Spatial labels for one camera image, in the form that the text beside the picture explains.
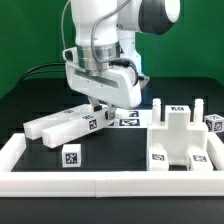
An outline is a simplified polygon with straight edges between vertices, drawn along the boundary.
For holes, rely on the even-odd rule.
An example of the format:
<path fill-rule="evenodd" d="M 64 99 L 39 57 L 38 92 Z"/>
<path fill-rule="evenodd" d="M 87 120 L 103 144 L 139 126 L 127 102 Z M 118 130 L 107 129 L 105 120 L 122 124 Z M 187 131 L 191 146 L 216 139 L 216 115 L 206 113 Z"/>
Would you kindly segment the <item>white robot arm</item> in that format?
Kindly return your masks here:
<path fill-rule="evenodd" d="M 118 108 L 141 103 L 149 79 L 133 57 L 130 36 L 162 35 L 178 20 L 180 0 L 69 0 L 76 29 L 75 46 L 63 51 L 71 89 L 88 96 L 95 111 L 107 104 L 105 118 Z"/>

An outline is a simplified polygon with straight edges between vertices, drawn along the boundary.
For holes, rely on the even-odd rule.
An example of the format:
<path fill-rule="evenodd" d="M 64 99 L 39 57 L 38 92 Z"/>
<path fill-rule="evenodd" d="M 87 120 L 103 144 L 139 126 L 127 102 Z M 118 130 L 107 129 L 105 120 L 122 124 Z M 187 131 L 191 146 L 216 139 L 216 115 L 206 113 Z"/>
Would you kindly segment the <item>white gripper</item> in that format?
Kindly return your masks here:
<path fill-rule="evenodd" d="M 141 103 L 140 84 L 135 82 L 135 72 L 131 68 L 113 66 L 92 76 L 67 62 L 66 76 L 72 90 L 89 96 L 94 112 L 102 109 L 99 100 L 109 103 L 105 112 L 107 120 L 115 119 L 117 107 L 132 109 Z"/>

